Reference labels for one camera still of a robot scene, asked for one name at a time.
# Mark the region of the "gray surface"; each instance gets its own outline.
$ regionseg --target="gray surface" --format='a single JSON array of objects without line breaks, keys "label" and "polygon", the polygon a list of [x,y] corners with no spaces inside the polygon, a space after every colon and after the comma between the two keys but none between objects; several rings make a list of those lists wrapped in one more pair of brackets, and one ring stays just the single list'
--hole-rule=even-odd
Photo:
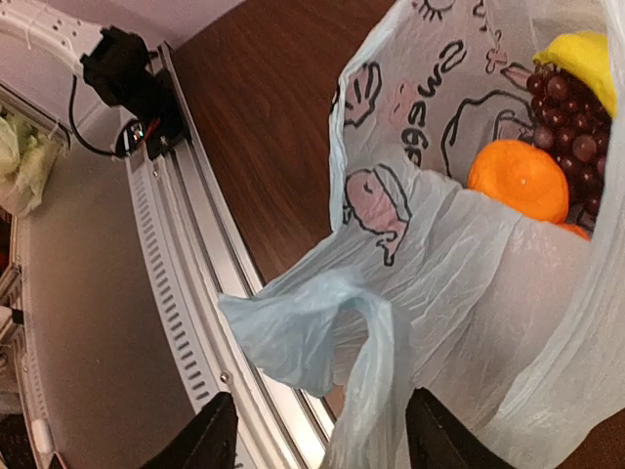
[{"label": "gray surface", "polygon": [[[118,128],[108,110],[83,132],[106,148]],[[192,411],[152,298],[124,164],[74,145],[31,220],[26,274],[55,444],[70,467],[136,468]]]}]

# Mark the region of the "black cable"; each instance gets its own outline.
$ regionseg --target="black cable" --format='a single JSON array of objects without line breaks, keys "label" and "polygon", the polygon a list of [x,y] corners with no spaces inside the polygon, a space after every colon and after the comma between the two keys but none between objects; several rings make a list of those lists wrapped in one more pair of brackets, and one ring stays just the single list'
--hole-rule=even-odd
[{"label": "black cable", "polygon": [[76,128],[76,123],[74,122],[74,102],[76,101],[76,87],[78,86],[78,78],[76,75],[73,75],[73,81],[71,83],[71,94],[69,95],[69,127],[71,131],[76,136],[76,140],[82,145],[85,149],[92,151],[95,154],[99,154],[100,156],[117,156],[119,158],[124,158],[129,154],[127,152],[117,153],[115,151],[107,150],[107,149],[97,149],[85,139],[83,139],[80,132]]}]

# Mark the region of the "black bracket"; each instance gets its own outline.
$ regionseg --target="black bracket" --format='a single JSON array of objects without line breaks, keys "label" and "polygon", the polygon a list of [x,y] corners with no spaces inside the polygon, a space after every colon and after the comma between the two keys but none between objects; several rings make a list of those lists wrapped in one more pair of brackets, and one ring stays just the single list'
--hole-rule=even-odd
[{"label": "black bracket", "polygon": [[492,453],[426,389],[406,409],[412,469],[515,469]]},{"label": "black bracket", "polygon": [[237,422],[232,396],[219,393],[141,469],[232,469]]},{"label": "black bracket", "polygon": [[112,26],[103,29],[102,36],[94,52],[80,60],[85,83],[108,106],[125,107],[137,116],[143,131],[149,132],[150,159],[167,153],[188,134],[169,72],[153,75],[146,69],[150,53],[137,34]]}]

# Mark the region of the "red wire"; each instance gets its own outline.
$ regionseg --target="red wire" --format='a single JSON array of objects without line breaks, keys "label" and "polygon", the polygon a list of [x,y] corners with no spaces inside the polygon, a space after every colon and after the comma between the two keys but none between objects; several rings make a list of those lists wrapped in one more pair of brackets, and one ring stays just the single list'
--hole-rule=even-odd
[{"label": "red wire", "polygon": [[154,131],[158,128],[159,125],[160,125],[160,117],[158,117],[156,120],[152,121],[151,124],[149,124],[146,130],[146,134],[144,135],[144,143],[147,142],[147,139],[151,137],[151,135],[154,133]]}]

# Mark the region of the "light blue plastic bag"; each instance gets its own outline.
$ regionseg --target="light blue plastic bag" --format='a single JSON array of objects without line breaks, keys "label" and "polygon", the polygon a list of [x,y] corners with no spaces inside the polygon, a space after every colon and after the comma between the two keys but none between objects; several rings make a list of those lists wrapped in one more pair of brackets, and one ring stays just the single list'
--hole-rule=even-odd
[{"label": "light blue plastic bag", "polygon": [[[625,405],[624,378],[613,376],[623,352],[610,350],[608,367],[594,360],[624,334],[604,322],[624,321],[613,283],[623,276],[598,287],[603,272],[625,272],[625,185],[615,181],[625,163],[614,145],[592,244],[447,177],[464,182],[493,139],[528,138],[533,52],[549,31],[601,28],[601,5],[447,3],[397,1],[339,79],[332,235],[256,297],[221,298],[245,354],[270,377],[317,396],[347,381],[330,468],[407,468],[403,418],[417,387],[519,468],[556,466]],[[618,29],[611,40],[625,64],[623,38]],[[575,374],[589,372],[585,362],[599,370],[593,386]]]}]

